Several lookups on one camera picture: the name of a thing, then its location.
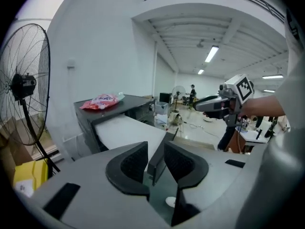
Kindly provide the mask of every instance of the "ceiling light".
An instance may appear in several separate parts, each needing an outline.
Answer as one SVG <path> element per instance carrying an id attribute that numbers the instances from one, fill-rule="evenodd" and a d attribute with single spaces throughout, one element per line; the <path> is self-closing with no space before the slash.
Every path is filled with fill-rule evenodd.
<path id="1" fill-rule="evenodd" d="M 278 78 L 283 78 L 283 75 L 276 74 L 276 75 L 263 76 L 263 79 L 278 79 Z"/>
<path id="2" fill-rule="evenodd" d="M 273 90 L 264 90 L 264 92 L 266 92 L 266 93 L 275 93 L 275 91 L 273 91 Z"/>
<path id="3" fill-rule="evenodd" d="M 214 55 L 217 53 L 218 49 L 219 49 L 219 47 L 217 47 L 217 46 L 212 47 L 212 49 L 209 52 L 209 55 L 206 57 L 206 60 L 205 60 L 206 63 L 209 63 L 212 60 Z"/>

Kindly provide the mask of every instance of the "table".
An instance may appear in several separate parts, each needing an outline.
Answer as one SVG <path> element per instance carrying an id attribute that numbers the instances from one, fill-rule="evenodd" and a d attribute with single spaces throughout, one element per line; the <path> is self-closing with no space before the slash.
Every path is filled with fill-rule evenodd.
<path id="1" fill-rule="evenodd" d="M 241 131 L 238 135 L 239 127 L 235 128 L 235 132 L 226 147 L 226 151 L 229 148 L 232 150 L 233 153 L 239 154 L 238 143 L 240 145 L 240 149 L 243 150 L 245 145 L 248 146 L 255 146 L 257 144 L 265 144 L 269 141 L 270 138 L 265 138 L 264 136 L 260 135 L 258 139 L 256 139 L 258 132 L 254 130 L 248 130 L 247 132 Z"/>

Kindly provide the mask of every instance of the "ceiling beam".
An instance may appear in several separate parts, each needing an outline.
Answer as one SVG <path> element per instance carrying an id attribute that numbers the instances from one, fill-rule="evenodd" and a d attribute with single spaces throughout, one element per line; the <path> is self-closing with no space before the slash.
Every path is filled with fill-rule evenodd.
<path id="1" fill-rule="evenodd" d="M 163 59 L 169 64 L 174 72 L 179 72 L 179 68 L 176 60 L 174 59 L 172 53 L 169 51 L 168 47 L 164 43 L 163 39 L 153 27 L 153 25 L 149 21 L 141 22 L 141 25 L 144 29 L 153 37 L 153 39 L 157 42 L 158 53 L 163 57 Z"/>
<path id="2" fill-rule="evenodd" d="M 239 19 L 232 18 L 231 23 L 223 36 L 222 44 L 228 44 L 230 42 L 231 38 L 234 37 L 238 31 L 240 25 L 241 21 Z"/>
<path id="3" fill-rule="evenodd" d="M 239 70 L 236 70 L 236 71 L 233 71 L 233 72 L 227 74 L 226 76 L 231 75 L 231 74 L 242 73 L 244 71 L 247 71 L 250 67 L 253 68 L 253 69 L 257 69 L 257 68 L 261 68 L 261 67 L 264 67 L 264 66 L 272 64 L 272 63 L 276 63 L 276 62 L 279 62 L 279 61 L 282 61 L 282 60 L 286 60 L 286 59 L 288 59 L 288 52 L 284 52 L 284 53 L 281 53 L 277 56 L 271 57 L 269 59 L 266 59 L 266 60 L 263 60 L 263 61 L 260 61 L 260 62 L 254 63 L 254 64 L 247 65 L 247 66 L 245 66 L 245 67 L 243 67 Z"/>

